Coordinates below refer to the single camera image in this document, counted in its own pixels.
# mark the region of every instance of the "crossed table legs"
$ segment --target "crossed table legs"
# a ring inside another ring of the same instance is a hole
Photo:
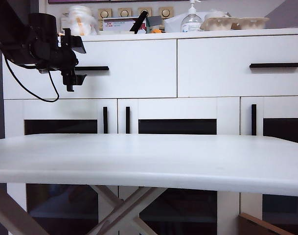
[[[106,186],[91,186],[114,209],[87,235],[107,235],[131,223],[142,235],[157,235],[138,214],[158,198],[166,188],[140,187],[125,201],[121,201]],[[3,189],[0,188],[0,223],[13,235],[49,235]]]

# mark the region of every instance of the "cardboard box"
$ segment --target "cardboard box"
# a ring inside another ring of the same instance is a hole
[[[137,19],[137,16],[103,18],[103,31],[129,31]],[[138,33],[146,33],[145,20],[143,21]]]
[[[239,215],[239,235],[293,235],[252,215]]]

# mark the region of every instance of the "black door handle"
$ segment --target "black door handle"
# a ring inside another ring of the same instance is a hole
[[[130,134],[130,107],[126,107],[126,134]]]
[[[75,71],[108,71],[108,66],[77,66]]]
[[[250,68],[298,68],[298,63],[260,63],[250,64]]]
[[[103,133],[108,134],[108,107],[103,107]]]
[[[256,136],[256,104],[251,105],[251,135]]]

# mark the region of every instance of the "soap dispenser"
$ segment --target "soap dispenser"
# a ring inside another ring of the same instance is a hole
[[[191,7],[188,15],[182,21],[181,32],[201,31],[200,27],[203,21],[197,16],[197,10],[194,8],[195,1],[200,2],[199,0],[190,0]]]

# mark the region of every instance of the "dark glass panel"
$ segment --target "dark glass panel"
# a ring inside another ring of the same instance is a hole
[[[97,120],[25,120],[25,135],[49,133],[96,134]]]
[[[142,119],[139,134],[216,135],[216,119]]]
[[[263,135],[298,143],[298,118],[265,118]],[[264,194],[263,220],[298,235],[298,197]]]
[[[216,135],[216,119],[138,121],[139,134]],[[217,234],[217,192],[169,188],[140,213],[159,235]]]
[[[25,120],[25,134],[97,133],[97,120]],[[98,223],[88,185],[27,184],[27,211],[50,235],[85,235]]]

